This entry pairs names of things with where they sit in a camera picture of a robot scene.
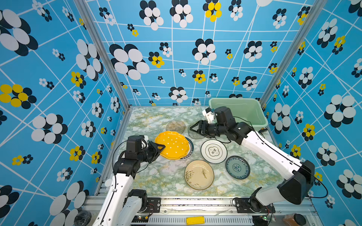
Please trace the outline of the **greenish clear glass plate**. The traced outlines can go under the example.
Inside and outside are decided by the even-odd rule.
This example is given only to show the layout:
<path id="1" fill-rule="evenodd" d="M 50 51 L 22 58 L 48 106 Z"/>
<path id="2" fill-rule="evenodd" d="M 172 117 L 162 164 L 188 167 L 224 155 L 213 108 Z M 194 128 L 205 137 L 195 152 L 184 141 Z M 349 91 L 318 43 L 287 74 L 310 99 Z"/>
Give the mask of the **greenish clear glass plate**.
<path id="1" fill-rule="evenodd" d="M 197 133 L 197 129 L 199 127 L 198 126 L 195 126 L 195 127 L 188 127 L 188 134 L 189 134 L 189 137 L 192 138 L 192 139 L 203 139 L 203 138 L 206 138 L 206 136 L 203 136 L 203 135 L 200 135 L 199 133 Z"/>

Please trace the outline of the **green rimmed white plate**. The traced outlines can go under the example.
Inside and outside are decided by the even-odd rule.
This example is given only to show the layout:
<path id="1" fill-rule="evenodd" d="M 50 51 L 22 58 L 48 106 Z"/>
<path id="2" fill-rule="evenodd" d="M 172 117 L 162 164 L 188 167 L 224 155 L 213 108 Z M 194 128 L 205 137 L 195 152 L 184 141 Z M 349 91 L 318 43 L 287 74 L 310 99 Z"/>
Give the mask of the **green rimmed white plate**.
<path id="1" fill-rule="evenodd" d="M 187 155 L 185 157 L 181 158 L 180 160 L 186 160 L 186 159 L 190 158 L 194 152 L 193 142 L 188 137 L 186 137 L 186 140 L 188 141 L 188 144 L 189 144 L 189 151 L 188 151 Z"/>

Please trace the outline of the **yellow polka dot plate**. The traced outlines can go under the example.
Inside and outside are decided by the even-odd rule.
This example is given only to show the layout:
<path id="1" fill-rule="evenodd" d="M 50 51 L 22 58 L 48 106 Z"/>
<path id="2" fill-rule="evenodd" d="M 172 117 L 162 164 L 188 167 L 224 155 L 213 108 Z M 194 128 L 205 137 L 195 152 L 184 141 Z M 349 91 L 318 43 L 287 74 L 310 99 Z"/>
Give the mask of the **yellow polka dot plate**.
<path id="1" fill-rule="evenodd" d="M 166 146 L 160 155 L 169 160 L 180 160 L 189 151 L 189 144 L 185 136 L 173 131 L 160 133 L 156 137 L 155 143 Z"/>

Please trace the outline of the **white black rimmed plate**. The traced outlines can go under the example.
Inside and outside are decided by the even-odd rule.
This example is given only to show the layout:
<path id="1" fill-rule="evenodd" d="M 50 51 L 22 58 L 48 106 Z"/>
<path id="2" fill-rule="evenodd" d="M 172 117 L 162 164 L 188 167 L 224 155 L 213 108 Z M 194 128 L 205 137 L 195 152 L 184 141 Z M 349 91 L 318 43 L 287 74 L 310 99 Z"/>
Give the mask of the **white black rimmed plate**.
<path id="1" fill-rule="evenodd" d="M 201 155 L 208 163 L 220 164 L 226 160 L 228 153 L 222 142 L 207 140 L 201 146 Z"/>

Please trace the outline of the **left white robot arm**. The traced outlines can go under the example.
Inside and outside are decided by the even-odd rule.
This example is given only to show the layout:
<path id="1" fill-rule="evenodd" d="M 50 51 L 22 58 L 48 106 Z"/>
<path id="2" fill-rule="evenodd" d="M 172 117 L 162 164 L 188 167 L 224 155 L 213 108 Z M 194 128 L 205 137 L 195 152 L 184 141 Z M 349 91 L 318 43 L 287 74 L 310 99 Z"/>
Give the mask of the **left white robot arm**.
<path id="1" fill-rule="evenodd" d="M 153 163 L 166 148 L 149 141 L 147 136 L 130 136 L 125 150 L 113 165 L 113 177 L 94 226 L 129 226 L 139 211 L 148 206 L 147 192 L 130 189 L 142 163 Z"/>

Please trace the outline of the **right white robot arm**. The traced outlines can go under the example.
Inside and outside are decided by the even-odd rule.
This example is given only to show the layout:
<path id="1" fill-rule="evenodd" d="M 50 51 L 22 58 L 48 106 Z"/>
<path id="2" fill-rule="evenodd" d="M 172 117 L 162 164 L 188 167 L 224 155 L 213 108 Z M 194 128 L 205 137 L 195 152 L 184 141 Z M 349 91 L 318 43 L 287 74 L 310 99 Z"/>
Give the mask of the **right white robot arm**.
<path id="1" fill-rule="evenodd" d="M 225 106 L 215 110 L 205 109 L 205 120 L 190 126 L 192 132 L 207 138 L 225 135 L 230 141 L 248 148 L 268 162 L 283 177 L 278 185 L 258 188 L 249 198 L 254 212 L 272 203 L 288 201 L 299 205 L 307 197 L 315 181 L 315 166 L 310 161 L 301 162 L 261 137 L 252 123 L 246 120 L 236 122 L 231 109 Z"/>

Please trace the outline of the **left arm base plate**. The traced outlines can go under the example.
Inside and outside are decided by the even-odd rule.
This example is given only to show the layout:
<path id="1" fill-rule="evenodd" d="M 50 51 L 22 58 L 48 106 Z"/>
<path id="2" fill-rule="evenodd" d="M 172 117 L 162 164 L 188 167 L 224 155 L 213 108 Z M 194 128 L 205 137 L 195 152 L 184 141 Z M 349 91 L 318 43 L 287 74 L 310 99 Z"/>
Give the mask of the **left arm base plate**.
<path id="1" fill-rule="evenodd" d="M 128 197 L 121 210 L 122 214 L 137 214 L 137 213 L 159 213 L 161 199 L 160 198 L 147 198 L 143 200 L 137 196 Z"/>

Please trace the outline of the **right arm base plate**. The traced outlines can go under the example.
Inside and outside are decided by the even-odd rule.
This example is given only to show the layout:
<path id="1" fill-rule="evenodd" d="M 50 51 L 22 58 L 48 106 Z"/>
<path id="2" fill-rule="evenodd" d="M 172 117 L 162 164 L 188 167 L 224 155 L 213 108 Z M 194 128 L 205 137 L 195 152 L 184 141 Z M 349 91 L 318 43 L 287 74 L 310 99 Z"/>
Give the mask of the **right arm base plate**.
<path id="1" fill-rule="evenodd" d="M 276 212 L 272 204 L 268 206 L 257 207 L 256 211 L 252 210 L 248 198 L 235 197 L 232 199 L 232 205 L 237 209 L 237 213 L 271 214 Z"/>

